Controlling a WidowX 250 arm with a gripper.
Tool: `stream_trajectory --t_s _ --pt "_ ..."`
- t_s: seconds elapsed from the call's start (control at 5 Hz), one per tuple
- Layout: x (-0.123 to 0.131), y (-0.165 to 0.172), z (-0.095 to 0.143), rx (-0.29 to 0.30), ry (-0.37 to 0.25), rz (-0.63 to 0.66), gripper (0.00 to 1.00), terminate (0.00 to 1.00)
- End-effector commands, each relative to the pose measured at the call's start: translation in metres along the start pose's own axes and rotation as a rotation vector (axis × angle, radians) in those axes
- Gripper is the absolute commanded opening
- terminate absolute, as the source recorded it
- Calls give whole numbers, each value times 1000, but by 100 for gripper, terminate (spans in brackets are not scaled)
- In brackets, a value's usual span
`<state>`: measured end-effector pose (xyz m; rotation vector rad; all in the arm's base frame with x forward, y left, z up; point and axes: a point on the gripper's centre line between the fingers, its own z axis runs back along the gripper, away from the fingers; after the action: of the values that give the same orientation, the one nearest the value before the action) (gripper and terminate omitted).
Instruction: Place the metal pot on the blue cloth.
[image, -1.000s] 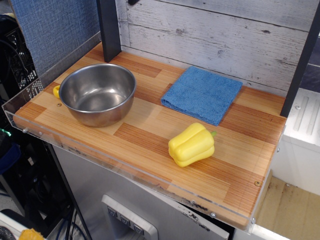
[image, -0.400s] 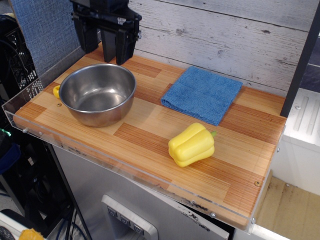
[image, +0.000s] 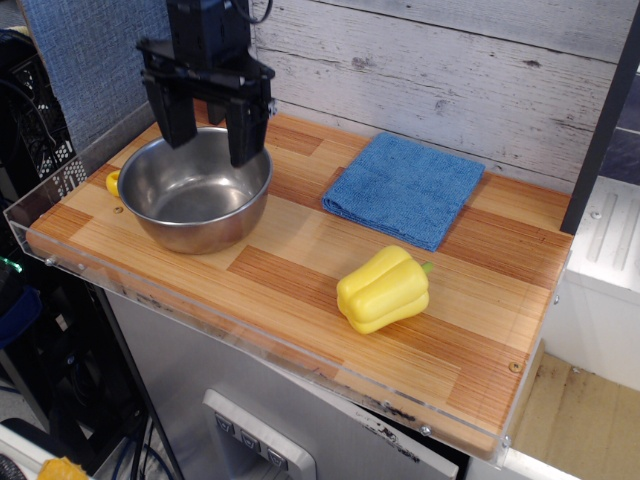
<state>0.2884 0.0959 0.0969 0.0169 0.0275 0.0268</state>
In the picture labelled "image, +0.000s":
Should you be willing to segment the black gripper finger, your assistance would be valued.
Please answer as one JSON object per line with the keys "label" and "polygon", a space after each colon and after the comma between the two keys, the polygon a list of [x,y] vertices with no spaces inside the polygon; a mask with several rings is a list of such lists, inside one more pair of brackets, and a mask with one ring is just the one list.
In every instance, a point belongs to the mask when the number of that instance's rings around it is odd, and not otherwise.
{"label": "black gripper finger", "polygon": [[163,139],[178,148],[196,135],[193,99],[177,89],[145,80],[148,101]]}
{"label": "black gripper finger", "polygon": [[241,167],[264,149],[273,100],[232,97],[226,104],[231,165]]}

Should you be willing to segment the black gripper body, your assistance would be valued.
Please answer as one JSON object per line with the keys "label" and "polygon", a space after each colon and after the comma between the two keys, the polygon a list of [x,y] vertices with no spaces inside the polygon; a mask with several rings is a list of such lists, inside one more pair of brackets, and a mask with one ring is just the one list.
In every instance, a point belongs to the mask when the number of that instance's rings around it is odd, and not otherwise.
{"label": "black gripper body", "polygon": [[272,99],[275,72],[250,53],[251,28],[269,17],[272,6],[269,1],[257,16],[248,1],[168,1],[169,37],[137,44],[143,82],[223,105],[232,97]]}

